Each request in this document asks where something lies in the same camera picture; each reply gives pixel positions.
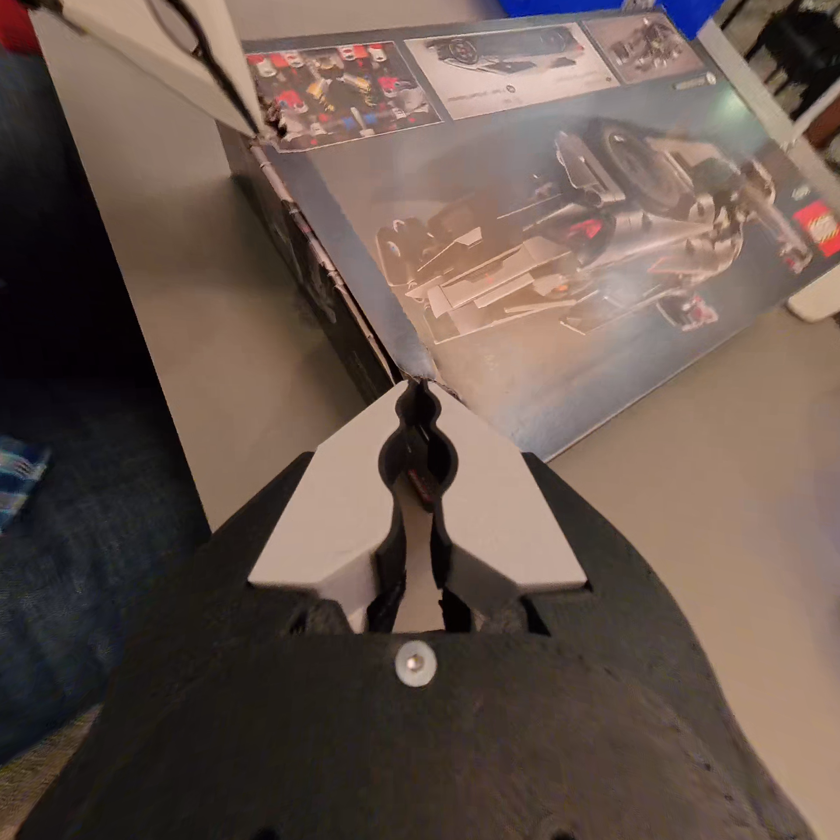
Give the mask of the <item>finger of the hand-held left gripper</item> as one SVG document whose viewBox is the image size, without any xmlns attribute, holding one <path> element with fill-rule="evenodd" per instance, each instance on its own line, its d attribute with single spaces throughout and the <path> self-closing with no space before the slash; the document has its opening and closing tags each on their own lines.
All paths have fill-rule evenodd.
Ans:
<svg viewBox="0 0 840 840">
<path fill-rule="evenodd" d="M 218 100 L 214 92 L 205 87 L 199 72 L 188 66 L 184 55 L 167 39 L 150 11 L 150 2 L 31 1 L 29 8 L 53 14 L 79 35 L 97 40 L 216 120 Z"/>
<path fill-rule="evenodd" d="M 225 2 L 158 1 L 150 11 L 188 66 L 218 100 L 217 121 L 263 132 L 265 121 L 248 63 Z"/>
</svg>

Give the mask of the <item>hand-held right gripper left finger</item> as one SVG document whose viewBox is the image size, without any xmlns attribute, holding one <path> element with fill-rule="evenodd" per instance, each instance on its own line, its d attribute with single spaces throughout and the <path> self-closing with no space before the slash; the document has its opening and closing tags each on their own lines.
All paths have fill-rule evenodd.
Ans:
<svg viewBox="0 0 840 840">
<path fill-rule="evenodd" d="M 411 385 L 394 386 L 314 452 L 248 582 L 336 602 L 359 633 L 390 632 L 406 584 L 394 487 L 406 467 Z"/>
</svg>

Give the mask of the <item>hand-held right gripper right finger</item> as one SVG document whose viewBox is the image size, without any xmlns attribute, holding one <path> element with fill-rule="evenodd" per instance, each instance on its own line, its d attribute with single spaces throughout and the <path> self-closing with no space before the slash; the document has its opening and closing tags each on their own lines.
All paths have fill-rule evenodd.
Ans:
<svg viewBox="0 0 840 840">
<path fill-rule="evenodd" d="M 579 592 L 586 573 L 525 454 L 440 385 L 416 386 L 433 479 L 430 557 L 448 631 L 535 595 Z"/>
</svg>

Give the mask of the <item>lego set cardboard box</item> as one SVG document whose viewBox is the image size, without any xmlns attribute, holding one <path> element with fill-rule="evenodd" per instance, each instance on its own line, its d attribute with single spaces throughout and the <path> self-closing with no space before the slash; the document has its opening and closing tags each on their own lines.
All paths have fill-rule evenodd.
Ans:
<svg viewBox="0 0 840 840">
<path fill-rule="evenodd" d="M 233 177 L 363 397 L 551 458 L 838 275 L 823 189 L 662 7 L 261 35 Z"/>
</svg>

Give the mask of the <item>red object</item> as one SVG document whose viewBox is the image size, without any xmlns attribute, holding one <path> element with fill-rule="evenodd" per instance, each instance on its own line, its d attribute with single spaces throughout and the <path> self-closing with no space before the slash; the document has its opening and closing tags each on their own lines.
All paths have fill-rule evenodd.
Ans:
<svg viewBox="0 0 840 840">
<path fill-rule="evenodd" d="M 17 2 L 1 3 L 1 45 L 18 55 L 42 56 L 29 13 Z"/>
</svg>

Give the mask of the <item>person's plaid shirt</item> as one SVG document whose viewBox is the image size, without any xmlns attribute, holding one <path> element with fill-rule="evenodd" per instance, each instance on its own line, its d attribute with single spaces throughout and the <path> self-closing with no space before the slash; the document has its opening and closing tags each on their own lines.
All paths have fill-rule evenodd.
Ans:
<svg viewBox="0 0 840 840">
<path fill-rule="evenodd" d="M 1 436 L 1 533 L 28 503 L 47 471 L 50 455 L 46 446 Z"/>
</svg>

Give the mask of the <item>blue plastic bin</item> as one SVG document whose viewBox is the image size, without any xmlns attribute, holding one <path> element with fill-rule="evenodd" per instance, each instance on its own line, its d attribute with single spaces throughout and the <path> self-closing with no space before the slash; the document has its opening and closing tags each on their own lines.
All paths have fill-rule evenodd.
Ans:
<svg viewBox="0 0 840 840">
<path fill-rule="evenodd" d="M 593 12 L 662 11 L 688 40 L 695 39 L 724 1 L 499 1 L 510 17 Z"/>
</svg>

